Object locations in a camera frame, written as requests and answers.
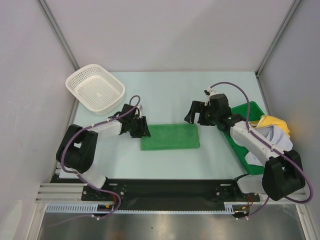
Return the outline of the green microfiber towel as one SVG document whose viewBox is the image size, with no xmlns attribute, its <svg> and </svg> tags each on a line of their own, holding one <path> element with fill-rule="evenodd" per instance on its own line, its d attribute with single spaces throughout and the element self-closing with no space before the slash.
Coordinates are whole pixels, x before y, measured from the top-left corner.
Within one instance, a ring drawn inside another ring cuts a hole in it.
<svg viewBox="0 0 320 240">
<path fill-rule="evenodd" d="M 148 129 L 150 137 L 141 138 L 141 151 L 185 150 L 201 146 L 195 124 L 152 124 Z"/>
</svg>

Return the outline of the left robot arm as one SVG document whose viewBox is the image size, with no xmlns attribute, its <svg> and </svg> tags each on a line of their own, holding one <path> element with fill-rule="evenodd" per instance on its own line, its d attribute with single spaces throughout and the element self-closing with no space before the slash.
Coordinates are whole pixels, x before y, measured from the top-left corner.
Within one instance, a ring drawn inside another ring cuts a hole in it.
<svg viewBox="0 0 320 240">
<path fill-rule="evenodd" d="M 142 115 L 142 106 L 124 104 L 106 121 L 88 127 L 72 124 L 68 127 L 56 152 L 56 160 L 68 173 L 73 173 L 93 186 L 92 194 L 99 200 L 110 195 L 107 177 L 94 163 L 97 143 L 109 137 L 129 133 L 132 138 L 150 137 L 147 118 Z"/>
</svg>

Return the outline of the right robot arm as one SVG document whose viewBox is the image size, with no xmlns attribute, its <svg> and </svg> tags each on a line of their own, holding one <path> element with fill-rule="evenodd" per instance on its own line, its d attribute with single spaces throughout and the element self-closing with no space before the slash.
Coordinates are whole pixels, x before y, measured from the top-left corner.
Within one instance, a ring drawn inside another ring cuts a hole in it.
<svg viewBox="0 0 320 240">
<path fill-rule="evenodd" d="M 233 141 L 252 153 L 264 167 L 261 178 L 263 191 L 274 201 L 278 201 L 305 187 L 302 175 L 301 157 L 294 149 L 286 151 L 272 144 L 249 126 L 246 118 L 232 113 L 228 98 L 223 93 L 208 93 L 208 99 L 192 101 L 184 120 L 201 126 L 216 126 Z"/>
</svg>

